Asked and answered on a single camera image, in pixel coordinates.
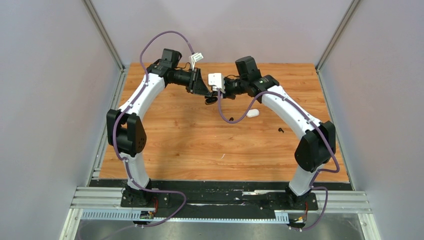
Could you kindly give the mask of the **black earbud charging case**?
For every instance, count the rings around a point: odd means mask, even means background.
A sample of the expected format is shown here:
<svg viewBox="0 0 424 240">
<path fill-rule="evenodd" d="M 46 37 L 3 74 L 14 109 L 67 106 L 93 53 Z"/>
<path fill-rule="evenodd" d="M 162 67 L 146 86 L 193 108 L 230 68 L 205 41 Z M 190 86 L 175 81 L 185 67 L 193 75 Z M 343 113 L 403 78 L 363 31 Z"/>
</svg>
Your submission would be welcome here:
<svg viewBox="0 0 424 240">
<path fill-rule="evenodd" d="M 206 97 L 204 103 L 206 105 L 212 105 L 218 101 L 217 96 Z"/>
</svg>

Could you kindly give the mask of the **white earbud charging case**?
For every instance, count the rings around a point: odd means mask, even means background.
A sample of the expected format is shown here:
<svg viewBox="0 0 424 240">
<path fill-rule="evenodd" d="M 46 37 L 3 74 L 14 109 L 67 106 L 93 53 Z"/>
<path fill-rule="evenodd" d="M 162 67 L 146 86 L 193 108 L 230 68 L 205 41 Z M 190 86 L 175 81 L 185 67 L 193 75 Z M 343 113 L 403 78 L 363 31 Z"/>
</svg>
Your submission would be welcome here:
<svg viewBox="0 0 424 240">
<path fill-rule="evenodd" d="M 260 114 L 260 111 L 258 109 L 250 109 L 247 114 L 246 117 L 248 118 L 255 118 L 258 117 Z"/>
</svg>

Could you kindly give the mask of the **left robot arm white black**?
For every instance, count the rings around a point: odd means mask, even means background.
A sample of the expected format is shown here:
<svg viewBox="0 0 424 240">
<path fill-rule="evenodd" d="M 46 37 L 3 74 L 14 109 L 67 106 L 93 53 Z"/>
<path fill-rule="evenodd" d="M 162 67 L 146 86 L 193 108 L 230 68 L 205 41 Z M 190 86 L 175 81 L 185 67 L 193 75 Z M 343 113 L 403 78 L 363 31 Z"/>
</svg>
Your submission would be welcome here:
<svg viewBox="0 0 424 240">
<path fill-rule="evenodd" d="M 127 172 L 125 192 L 133 195 L 135 202 L 142 207 L 153 201 L 151 180 L 143 160 L 147 134 L 142 120 L 147 110 L 169 84 L 184 86 L 190 94 L 212 97 L 202 79 L 201 69 L 195 67 L 195 63 L 204 58 L 202 53 L 191 54 L 187 70 L 178 66 L 181 58 L 179 51 L 165 48 L 161 58 L 144 69 L 143 80 L 131 97 L 118 109 L 110 109 L 106 114 L 107 141 Z"/>
</svg>

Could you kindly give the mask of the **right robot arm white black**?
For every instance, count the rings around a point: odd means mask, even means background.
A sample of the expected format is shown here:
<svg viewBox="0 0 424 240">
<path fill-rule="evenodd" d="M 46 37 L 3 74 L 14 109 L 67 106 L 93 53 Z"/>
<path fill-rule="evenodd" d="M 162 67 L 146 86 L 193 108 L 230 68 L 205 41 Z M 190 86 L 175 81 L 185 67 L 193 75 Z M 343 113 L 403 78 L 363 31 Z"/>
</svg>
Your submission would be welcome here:
<svg viewBox="0 0 424 240">
<path fill-rule="evenodd" d="M 208 85 L 217 94 L 217 100 L 234 99 L 236 95 L 248 94 L 272 110 L 294 132 L 299 139 L 294 158 L 297 169 L 289 182 L 286 204 L 298 209 L 306 201 L 318 174 L 324 165 L 337 161 L 336 129 L 331 121 L 323 122 L 312 116 L 296 103 L 271 75 L 262 75 L 252 56 L 242 57 L 235 62 L 238 76 L 234 79 L 221 73 L 210 73 Z"/>
</svg>

